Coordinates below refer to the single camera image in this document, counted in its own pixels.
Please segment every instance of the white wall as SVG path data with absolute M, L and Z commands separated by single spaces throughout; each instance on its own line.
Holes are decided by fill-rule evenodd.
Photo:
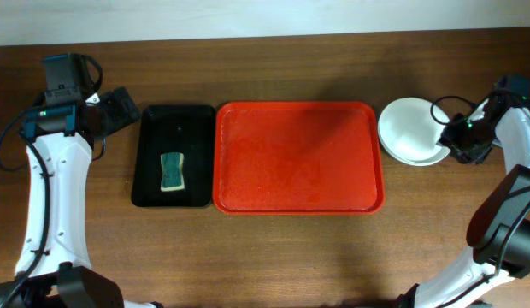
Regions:
M 0 0 L 0 45 L 530 26 L 530 0 Z

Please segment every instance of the red tray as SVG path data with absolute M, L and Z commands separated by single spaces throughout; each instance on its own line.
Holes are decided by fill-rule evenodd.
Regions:
M 215 130 L 214 203 L 230 215 L 366 215 L 385 190 L 360 102 L 234 102 Z

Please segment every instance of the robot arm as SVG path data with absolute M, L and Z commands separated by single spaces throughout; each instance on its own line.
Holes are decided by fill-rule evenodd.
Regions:
M 481 112 L 485 104 L 487 102 L 476 113 Z M 469 119 L 473 116 L 478 121 L 483 117 L 476 117 L 474 113 Z M 469 246 L 438 276 L 401 296 L 399 303 L 415 308 L 463 308 L 494 287 L 530 273 L 530 221 L 517 221 L 518 216 L 530 204 L 530 110 L 508 108 L 495 123 L 494 132 L 503 147 L 509 174 L 474 214 L 467 233 Z M 476 136 L 473 147 L 467 147 L 471 149 L 469 153 L 462 151 L 463 147 L 460 144 L 454 145 L 452 141 L 468 136 L 456 136 L 456 133 L 449 132 L 449 128 L 445 131 L 448 131 L 449 138 L 444 141 L 451 142 L 448 146 L 456 151 L 456 158 L 462 163 L 467 163 L 468 157 L 485 157 L 489 152 L 487 146 L 483 146 Z M 473 151 L 478 147 L 481 147 L 481 153 Z M 516 223 L 521 225 L 516 226 L 519 228 L 515 230 L 511 240 L 505 242 L 510 227 Z M 507 246 L 506 253 L 499 261 L 498 253 L 503 245 Z
M 86 62 L 100 74 L 96 83 Z M 91 271 L 85 242 L 85 185 L 94 141 L 104 142 L 135 122 L 139 110 L 124 88 L 92 95 L 102 70 L 89 56 L 50 56 L 44 65 L 49 90 L 20 115 L 26 116 L 21 136 L 31 172 L 29 213 L 16 279 L 0 284 L 0 307 L 162 307 L 123 302 L 114 282 Z M 58 295 L 48 296 L 53 287 Z
M 91 269 L 85 240 L 85 186 L 92 156 L 91 147 L 76 133 L 65 137 L 53 133 L 38 137 L 34 143 L 44 159 L 50 175 L 50 226 L 41 261 L 30 277 L 58 271 L 60 264 L 69 262 L 74 267 Z M 26 271 L 35 258 L 44 223 L 43 171 L 37 158 L 28 149 L 31 172 L 29 212 L 26 239 L 16 274 Z

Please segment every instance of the wooden table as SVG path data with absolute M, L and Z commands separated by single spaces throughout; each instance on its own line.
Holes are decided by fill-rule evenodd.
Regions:
M 232 100 L 482 98 L 501 75 L 530 77 L 530 28 L 288 38 L 0 47 L 0 133 L 45 89 L 44 56 L 92 55 L 104 90 L 148 104 Z M 464 110 L 445 103 L 449 112 Z M 432 167 L 382 154 L 386 202 L 373 216 L 226 216 L 131 204 L 139 124 L 108 139 L 90 167 L 86 240 L 93 269 L 125 298 L 168 307 L 320 306 L 394 299 L 437 275 L 465 247 L 474 211 L 503 179 L 496 149 L 479 166 Z M 25 159 L 14 135 L 5 163 Z M 12 278 L 27 219 L 27 171 L 0 171 L 0 281 Z M 530 307 L 530 276 L 485 296 Z

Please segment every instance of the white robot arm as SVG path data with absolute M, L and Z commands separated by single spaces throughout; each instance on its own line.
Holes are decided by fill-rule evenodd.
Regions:
M 530 168 L 530 110 L 509 108 L 498 122 L 495 134 L 503 147 L 507 173 L 516 165 Z M 495 269 L 488 262 L 475 262 L 474 248 L 466 247 L 442 273 L 417 287 L 414 307 L 467 307 L 494 287 L 515 279 L 502 268 L 494 275 Z M 482 283 L 484 277 L 490 278 Z
M 87 62 L 97 69 L 97 82 L 91 81 Z M 123 301 L 114 282 L 91 271 L 86 249 L 85 186 L 94 140 L 103 141 L 104 152 L 105 136 L 139 119 L 139 110 L 124 88 L 104 94 L 107 103 L 100 104 L 102 70 L 89 56 L 50 56 L 44 65 L 46 95 L 0 137 L 1 145 L 6 131 L 25 116 L 21 137 L 31 172 L 26 238 L 16 279 L 0 284 L 0 308 L 162 307 Z M 16 170 L 1 163 L 0 168 Z M 48 296 L 53 287 L 58 295 Z

